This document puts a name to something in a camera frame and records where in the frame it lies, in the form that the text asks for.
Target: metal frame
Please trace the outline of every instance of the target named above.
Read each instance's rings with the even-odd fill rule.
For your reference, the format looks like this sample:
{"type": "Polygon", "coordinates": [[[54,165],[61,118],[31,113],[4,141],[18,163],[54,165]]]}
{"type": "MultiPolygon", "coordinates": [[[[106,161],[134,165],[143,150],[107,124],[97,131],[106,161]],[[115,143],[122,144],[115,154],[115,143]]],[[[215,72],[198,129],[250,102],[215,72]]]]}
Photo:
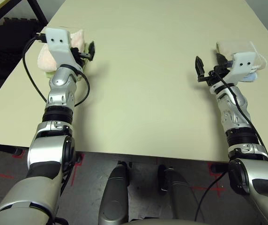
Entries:
{"type": "Polygon", "coordinates": [[[22,150],[27,150],[27,149],[29,148],[0,144],[0,151],[6,152],[12,155],[17,155],[17,156],[22,153],[22,150]]]}
{"type": "MultiPolygon", "coordinates": [[[[9,12],[14,6],[16,6],[18,3],[20,3],[22,0],[10,0],[7,2],[4,6],[0,8],[0,19],[9,12]]],[[[39,20],[39,23],[43,26],[46,26],[48,24],[48,21],[42,12],[39,4],[36,0],[27,0],[29,5],[31,6],[33,12],[35,13],[35,16],[39,20]]]]}

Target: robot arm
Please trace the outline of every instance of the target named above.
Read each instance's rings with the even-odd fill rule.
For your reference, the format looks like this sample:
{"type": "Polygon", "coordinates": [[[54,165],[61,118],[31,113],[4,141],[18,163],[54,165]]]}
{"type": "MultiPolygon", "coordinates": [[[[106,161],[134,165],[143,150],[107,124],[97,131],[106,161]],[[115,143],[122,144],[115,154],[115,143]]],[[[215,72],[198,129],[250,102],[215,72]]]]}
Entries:
{"type": "Polygon", "coordinates": [[[231,188],[237,194],[244,195],[268,222],[268,153],[259,144],[255,130],[238,110],[234,96],[219,78],[234,92],[240,109],[250,120],[247,100],[236,85],[251,72],[255,56],[254,52],[240,52],[233,55],[233,61],[227,61],[218,54],[219,59],[223,58],[219,60],[222,63],[215,66],[207,77],[204,76],[203,63],[199,57],[196,57],[195,68],[198,81],[207,82],[211,94],[216,96],[221,112],[221,122],[229,145],[231,188]]]}
{"type": "MultiPolygon", "coordinates": [[[[0,203],[0,225],[68,224],[56,213],[75,162],[72,120],[76,79],[82,67],[71,52],[68,31],[47,28],[40,37],[47,41],[58,69],[50,79],[45,113],[29,148],[28,174],[0,203]]],[[[94,46],[90,49],[93,53],[85,57],[92,60],[94,46]]]]}

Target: black metal bracket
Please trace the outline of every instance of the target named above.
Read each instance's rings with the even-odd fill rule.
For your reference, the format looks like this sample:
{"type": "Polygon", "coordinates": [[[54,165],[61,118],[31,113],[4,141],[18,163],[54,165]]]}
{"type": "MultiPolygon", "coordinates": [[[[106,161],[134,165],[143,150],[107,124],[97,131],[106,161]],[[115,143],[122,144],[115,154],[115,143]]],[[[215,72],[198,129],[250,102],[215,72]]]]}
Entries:
{"type": "Polygon", "coordinates": [[[16,155],[16,156],[20,155],[22,153],[22,150],[27,150],[27,149],[29,148],[0,144],[0,151],[6,152],[12,155],[16,155]]]}
{"type": "Polygon", "coordinates": [[[89,47],[88,47],[88,53],[84,53],[84,52],[79,52],[79,57],[82,59],[88,59],[89,61],[93,61],[93,57],[95,56],[95,43],[91,42],[89,47]]]}
{"type": "MultiPolygon", "coordinates": [[[[9,12],[14,6],[20,3],[22,0],[10,0],[4,6],[0,8],[0,19],[9,12]]],[[[29,5],[31,6],[33,12],[35,13],[37,19],[39,20],[42,26],[46,26],[48,21],[45,18],[44,13],[42,12],[39,4],[36,0],[28,0],[29,5]]]]}
{"type": "Polygon", "coordinates": [[[209,72],[209,76],[205,76],[204,64],[200,57],[196,56],[195,58],[195,70],[198,75],[198,82],[206,81],[207,85],[211,87],[212,85],[219,82],[219,78],[216,74],[219,74],[221,78],[224,78],[229,70],[227,68],[232,66],[232,61],[228,61],[223,55],[216,54],[218,65],[214,66],[213,70],[209,72]]]}

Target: floor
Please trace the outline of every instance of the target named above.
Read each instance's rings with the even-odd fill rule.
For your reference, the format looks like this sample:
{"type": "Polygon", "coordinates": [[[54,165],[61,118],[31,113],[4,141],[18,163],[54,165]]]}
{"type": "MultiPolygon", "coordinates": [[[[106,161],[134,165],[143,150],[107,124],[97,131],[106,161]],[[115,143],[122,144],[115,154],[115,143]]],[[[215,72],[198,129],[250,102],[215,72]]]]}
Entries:
{"type": "MultiPolygon", "coordinates": [[[[13,156],[0,152],[0,201],[9,189],[27,173],[27,152],[13,156]]],[[[199,200],[216,178],[210,162],[117,154],[83,153],[60,198],[58,217],[70,225],[97,225],[98,209],[107,179],[118,160],[132,162],[128,187],[129,219],[144,217],[172,218],[169,196],[157,193],[156,173],[159,164],[173,166],[188,181],[199,200]]],[[[199,221],[211,225],[262,225],[258,213],[235,194],[224,176],[208,192],[201,206],[199,221]]]]}

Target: table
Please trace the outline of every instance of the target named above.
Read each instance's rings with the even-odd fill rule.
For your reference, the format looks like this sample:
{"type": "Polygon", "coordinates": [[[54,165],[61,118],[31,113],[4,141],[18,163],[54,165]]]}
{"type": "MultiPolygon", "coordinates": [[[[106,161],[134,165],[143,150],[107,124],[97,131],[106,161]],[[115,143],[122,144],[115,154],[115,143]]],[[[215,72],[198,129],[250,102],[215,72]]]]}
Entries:
{"type": "MultiPolygon", "coordinates": [[[[220,112],[197,83],[194,59],[208,72],[216,41],[242,38],[268,61],[268,31],[244,0],[66,0],[48,26],[83,28],[96,44],[85,69],[91,94],[74,112],[77,151],[228,161],[220,112]]],[[[41,46],[35,42],[26,61],[47,96],[41,46]]],[[[268,66],[258,74],[238,86],[268,149],[268,66]]],[[[80,99],[83,80],[77,86],[80,99]]],[[[20,62],[0,89],[0,144],[29,147],[44,107],[20,62]]]]}
{"type": "MultiPolygon", "coordinates": [[[[21,0],[0,0],[0,19],[9,12],[14,6],[16,6],[21,0]]],[[[44,13],[42,12],[39,4],[36,0],[27,0],[31,6],[33,12],[35,13],[39,22],[45,26],[48,21],[45,18],[44,13]]]]}

